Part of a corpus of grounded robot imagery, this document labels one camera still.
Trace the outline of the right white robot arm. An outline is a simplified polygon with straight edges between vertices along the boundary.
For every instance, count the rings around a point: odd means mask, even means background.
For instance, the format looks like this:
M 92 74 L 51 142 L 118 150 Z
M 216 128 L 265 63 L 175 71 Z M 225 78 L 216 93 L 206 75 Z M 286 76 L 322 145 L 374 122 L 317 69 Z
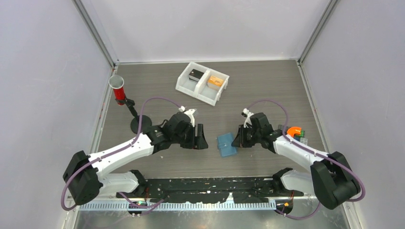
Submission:
M 335 209 L 346 201 L 364 197 L 364 185 L 350 168 L 340 152 L 328 154 L 295 140 L 281 129 L 274 129 L 264 113 L 254 114 L 244 109 L 245 122 L 239 125 L 232 146 L 251 148 L 260 144 L 272 153 L 287 157 L 307 170 L 300 173 L 286 168 L 276 174 L 273 191 L 284 196 L 297 190 L 315 196 L 320 204 Z

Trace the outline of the blue leather card holder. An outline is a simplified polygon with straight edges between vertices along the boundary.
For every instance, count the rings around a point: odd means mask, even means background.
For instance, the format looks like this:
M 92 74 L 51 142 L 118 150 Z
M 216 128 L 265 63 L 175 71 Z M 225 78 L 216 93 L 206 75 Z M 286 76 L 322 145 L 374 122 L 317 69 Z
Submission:
M 229 157 L 237 154 L 236 147 L 232 146 L 234 135 L 232 133 L 223 134 L 217 137 L 217 148 L 221 157 Z

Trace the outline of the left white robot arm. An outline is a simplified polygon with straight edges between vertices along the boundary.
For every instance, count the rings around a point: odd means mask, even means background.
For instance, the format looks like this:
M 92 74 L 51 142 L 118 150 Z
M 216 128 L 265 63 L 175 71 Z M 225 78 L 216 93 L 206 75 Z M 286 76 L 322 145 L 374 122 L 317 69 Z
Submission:
M 179 144 L 185 149 L 207 149 L 203 124 L 196 124 L 194 110 L 177 112 L 162 125 L 144 127 L 139 134 L 108 150 L 87 155 L 75 153 L 64 174 L 64 191 L 69 191 L 76 205 L 84 205 L 101 194 L 126 193 L 142 197 L 147 182 L 138 170 L 114 171 L 134 160 L 153 155 Z

